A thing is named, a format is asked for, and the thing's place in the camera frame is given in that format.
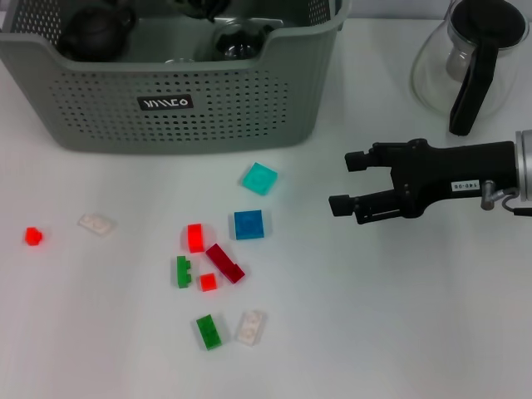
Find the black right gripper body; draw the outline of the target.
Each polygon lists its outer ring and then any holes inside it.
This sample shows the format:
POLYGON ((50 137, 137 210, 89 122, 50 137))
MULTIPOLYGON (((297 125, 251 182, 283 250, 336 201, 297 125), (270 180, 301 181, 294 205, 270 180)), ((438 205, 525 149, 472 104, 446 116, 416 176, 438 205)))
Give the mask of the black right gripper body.
POLYGON ((482 196, 482 188, 457 187, 466 181, 478 185, 489 181, 497 190, 514 189, 515 144, 502 141, 439 149, 419 140, 392 152, 394 197, 404 218, 418 218, 438 201, 482 196))

